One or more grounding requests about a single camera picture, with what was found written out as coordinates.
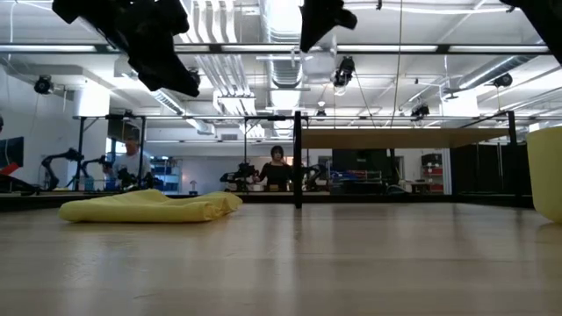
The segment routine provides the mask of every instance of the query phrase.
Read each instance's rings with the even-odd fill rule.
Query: ceiling beam
[[[175,44],[176,54],[299,54],[293,44]],[[338,54],[408,55],[552,55],[545,45],[494,44],[341,44]],[[0,54],[121,54],[105,44],[11,44],[0,43]]]

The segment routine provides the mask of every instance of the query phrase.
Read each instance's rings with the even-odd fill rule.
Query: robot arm
[[[105,160],[105,155],[102,155],[100,158],[97,158],[97,159],[92,159],[92,160],[82,162],[82,166],[80,167],[80,169],[82,170],[82,172],[84,173],[84,176],[86,176],[86,177],[90,177],[90,175],[88,174],[88,165],[91,164],[91,163],[98,163],[98,164],[102,165],[102,167],[108,168],[108,169],[110,169],[112,167],[112,163]]]
[[[51,168],[51,162],[53,162],[53,159],[61,158],[64,158],[70,162],[80,163],[84,159],[84,156],[78,153],[75,149],[71,148],[66,153],[53,154],[43,159],[43,161],[41,162],[41,166],[45,167],[50,178],[47,190],[54,190],[54,188],[56,188],[56,186],[59,184],[60,180],[54,174],[53,169]]]

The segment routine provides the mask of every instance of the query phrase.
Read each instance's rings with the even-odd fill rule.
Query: yellow bin
[[[528,134],[527,151],[535,209],[562,224],[562,127]]]

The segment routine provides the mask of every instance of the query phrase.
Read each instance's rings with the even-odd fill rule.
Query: table surface
[[[562,227],[533,211],[244,205],[205,224],[0,213],[2,315],[562,313]]]

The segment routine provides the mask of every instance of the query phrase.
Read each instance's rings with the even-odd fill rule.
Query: black panel
[[[0,140],[0,169],[11,163],[24,167],[24,138]]]

